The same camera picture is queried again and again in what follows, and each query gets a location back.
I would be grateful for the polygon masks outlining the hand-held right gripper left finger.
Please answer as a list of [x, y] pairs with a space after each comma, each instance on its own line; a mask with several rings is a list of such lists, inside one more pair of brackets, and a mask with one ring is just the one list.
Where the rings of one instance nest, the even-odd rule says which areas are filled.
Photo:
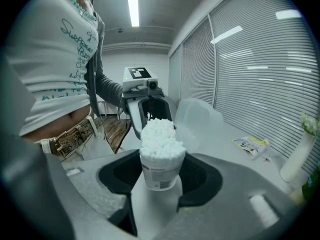
[[46, 154], [55, 192], [72, 226], [74, 240], [139, 240], [125, 169], [138, 150], [88, 161], [60, 163]]

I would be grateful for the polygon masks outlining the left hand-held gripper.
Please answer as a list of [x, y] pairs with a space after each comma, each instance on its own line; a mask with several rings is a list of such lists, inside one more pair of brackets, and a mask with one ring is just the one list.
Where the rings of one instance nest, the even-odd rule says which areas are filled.
[[135, 136], [140, 140], [141, 131], [147, 124], [147, 109], [143, 103], [149, 101], [150, 119], [167, 119], [174, 122], [177, 105], [164, 95], [158, 85], [158, 77], [143, 66], [126, 67], [123, 73], [123, 98], [127, 99], [127, 111], [134, 129]]

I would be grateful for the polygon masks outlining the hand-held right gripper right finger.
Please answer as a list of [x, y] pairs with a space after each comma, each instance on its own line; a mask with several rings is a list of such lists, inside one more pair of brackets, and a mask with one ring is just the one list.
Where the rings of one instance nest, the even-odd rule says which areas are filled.
[[187, 154], [176, 215], [154, 240], [278, 240], [302, 208], [249, 167]]

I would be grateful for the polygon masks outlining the clear plastic lid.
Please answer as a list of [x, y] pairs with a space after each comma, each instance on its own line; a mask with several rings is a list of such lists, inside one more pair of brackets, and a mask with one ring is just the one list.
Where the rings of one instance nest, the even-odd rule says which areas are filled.
[[177, 139], [189, 154], [211, 148], [224, 129], [222, 113], [197, 98], [183, 98], [177, 108], [174, 126]]

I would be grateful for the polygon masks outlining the small white case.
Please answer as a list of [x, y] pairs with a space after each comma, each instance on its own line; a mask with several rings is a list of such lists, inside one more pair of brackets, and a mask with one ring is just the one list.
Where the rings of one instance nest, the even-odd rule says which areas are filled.
[[150, 147], [139, 150], [146, 186], [153, 191], [172, 188], [186, 155], [183, 146], [169, 146], [153, 151]]

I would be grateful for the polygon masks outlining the person's left forearm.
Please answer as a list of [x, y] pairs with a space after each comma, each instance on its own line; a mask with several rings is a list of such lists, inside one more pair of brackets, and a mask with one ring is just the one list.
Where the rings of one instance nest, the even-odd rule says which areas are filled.
[[112, 81], [103, 73], [96, 73], [95, 79], [96, 94], [107, 103], [125, 110], [126, 102], [123, 99], [123, 87]]

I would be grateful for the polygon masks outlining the person's pale trousers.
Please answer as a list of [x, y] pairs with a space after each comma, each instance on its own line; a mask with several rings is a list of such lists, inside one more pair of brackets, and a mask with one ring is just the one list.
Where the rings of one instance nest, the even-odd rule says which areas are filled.
[[55, 155], [62, 163], [88, 161], [113, 155], [114, 152], [107, 141], [103, 125], [97, 129], [97, 132], [92, 134], [85, 143], [81, 144], [69, 158], [63, 158], [51, 152], [49, 141], [53, 138], [42, 139], [35, 144], [40, 146], [44, 153]]

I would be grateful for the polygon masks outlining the snakeskin pattern belt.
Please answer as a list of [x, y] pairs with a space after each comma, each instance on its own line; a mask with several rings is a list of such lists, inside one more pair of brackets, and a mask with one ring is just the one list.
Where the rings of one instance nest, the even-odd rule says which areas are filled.
[[98, 128], [102, 125], [103, 120], [100, 117], [92, 119], [91, 116], [88, 116], [70, 130], [51, 139], [49, 141], [51, 153], [68, 159], [92, 134], [98, 134]]

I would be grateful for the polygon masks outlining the green yellow cover book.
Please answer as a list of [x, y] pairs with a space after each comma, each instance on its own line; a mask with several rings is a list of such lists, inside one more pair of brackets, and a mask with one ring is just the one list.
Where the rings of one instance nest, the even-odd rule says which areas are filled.
[[232, 142], [245, 151], [251, 160], [260, 157], [270, 145], [268, 140], [258, 140], [250, 135], [234, 139]]

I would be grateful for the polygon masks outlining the person's gray cardigan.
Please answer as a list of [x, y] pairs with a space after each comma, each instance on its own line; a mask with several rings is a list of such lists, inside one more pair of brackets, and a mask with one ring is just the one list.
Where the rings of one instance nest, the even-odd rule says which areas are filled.
[[109, 79], [103, 72], [102, 48], [105, 36], [105, 24], [96, 12], [94, 16], [97, 19], [98, 46], [93, 57], [86, 65], [87, 72], [84, 75], [90, 105], [95, 115], [99, 117], [100, 111], [97, 100], [97, 96], [99, 96], [105, 102], [126, 112], [122, 85]]

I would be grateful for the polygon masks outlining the white ceramic vase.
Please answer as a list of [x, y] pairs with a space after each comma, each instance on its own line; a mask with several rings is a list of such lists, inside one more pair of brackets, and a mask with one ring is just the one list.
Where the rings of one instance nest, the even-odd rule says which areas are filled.
[[289, 183], [301, 169], [307, 160], [314, 144], [316, 137], [310, 133], [304, 132], [297, 147], [294, 149], [288, 160], [279, 171], [280, 177]]

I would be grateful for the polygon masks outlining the potted white-flower plant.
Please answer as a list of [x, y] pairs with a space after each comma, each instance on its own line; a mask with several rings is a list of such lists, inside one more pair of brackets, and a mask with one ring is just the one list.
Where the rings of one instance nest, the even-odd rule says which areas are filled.
[[305, 184], [294, 190], [289, 197], [296, 205], [304, 205], [312, 199], [319, 185], [320, 167], [308, 177]]

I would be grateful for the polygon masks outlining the white flower bouquet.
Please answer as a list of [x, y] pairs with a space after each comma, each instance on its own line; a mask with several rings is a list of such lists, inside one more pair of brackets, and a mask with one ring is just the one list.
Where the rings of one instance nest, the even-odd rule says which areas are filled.
[[320, 135], [320, 114], [313, 117], [303, 112], [300, 117], [300, 123], [305, 132], [315, 137]]

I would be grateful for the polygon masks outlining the long ceiling light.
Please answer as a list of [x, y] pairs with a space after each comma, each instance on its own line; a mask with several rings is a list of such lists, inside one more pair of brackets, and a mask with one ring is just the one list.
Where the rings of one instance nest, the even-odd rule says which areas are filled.
[[132, 27], [139, 27], [139, 0], [127, 0]]

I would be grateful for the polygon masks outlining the person's white printed top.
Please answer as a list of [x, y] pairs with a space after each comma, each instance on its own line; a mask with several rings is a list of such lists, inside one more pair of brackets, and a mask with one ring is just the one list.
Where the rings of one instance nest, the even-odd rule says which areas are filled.
[[4, 54], [35, 97], [21, 135], [90, 103], [85, 74], [98, 50], [98, 20], [76, 0], [30, 0]]

